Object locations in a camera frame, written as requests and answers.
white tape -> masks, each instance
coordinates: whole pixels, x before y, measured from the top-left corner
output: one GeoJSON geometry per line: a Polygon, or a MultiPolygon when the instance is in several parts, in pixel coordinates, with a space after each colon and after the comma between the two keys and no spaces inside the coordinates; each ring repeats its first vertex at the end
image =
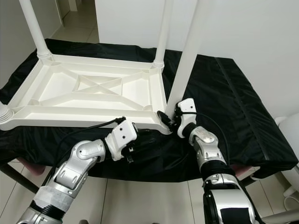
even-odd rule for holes
{"type": "Polygon", "coordinates": [[[60,210],[67,212],[74,200],[69,195],[56,190],[49,186],[40,187],[37,194],[33,198],[37,206],[44,208],[48,205],[53,205],[60,210]]]}

white wall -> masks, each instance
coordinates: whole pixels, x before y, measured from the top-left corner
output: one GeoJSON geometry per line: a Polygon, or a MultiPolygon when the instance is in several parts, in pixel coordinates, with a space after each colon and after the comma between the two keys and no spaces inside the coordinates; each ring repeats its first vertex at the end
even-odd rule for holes
{"type": "MultiPolygon", "coordinates": [[[[44,38],[61,26],[55,0],[32,0],[44,38]]],[[[13,71],[34,51],[25,17],[18,0],[0,1],[0,88],[13,71]]]]}
{"type": "MultiPolygon", "coordinates": [[[[299,112],[299,1],[213,0],[200,54],[233,58],[273,117],[299,112]]],[[[196,0],[175,0],[168,48],[182,50],[196,0]]],[[[156,47],[162,0],[96,0],[100,41],[156,47]]]]}

black fabric cover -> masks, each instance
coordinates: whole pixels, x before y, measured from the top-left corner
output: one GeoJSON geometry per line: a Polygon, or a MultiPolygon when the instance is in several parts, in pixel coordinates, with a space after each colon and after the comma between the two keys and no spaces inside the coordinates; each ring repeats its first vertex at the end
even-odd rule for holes
{"type": "MultiPolygon", "coordinates": [[[[75,43],[46,40],[53,54],[152,62],[156,49],[137,46],[75,43]]],[[[168,98],[181,52],[167,50],[163,82],[168,98]]],[[[0,100],[7,104],[37,62],[33,52],[12,74],[0,90],[0,100]]],[[[251,84],[232,59],[198,55],[184,98],[194,98],[198,112],[213,118],[223,129],[228,142],[230,163],[261,166],[255,177],[266,177],[281,170],[291,169],[297,159],[263,106],[251,84]]],[[[198,124],[215,133],[226,157],[223,137],[213,123],[197,116],[198,124]]],[[[16,157],[29,162],[53,165],[59,140],[73,127],[20,126],[0,132],[0,163],[16,157]]],[[[67,139],[60,155],[80,140],[103,138],[109,129],[91,130],[67,139]]],[[[140,130],[133,163],[107,160],[94,166],[89,175],[105,178],[181,182],[199,178],[195,151],[185,139],[175,134],[162,135],[154,130],[140,130]]]]}

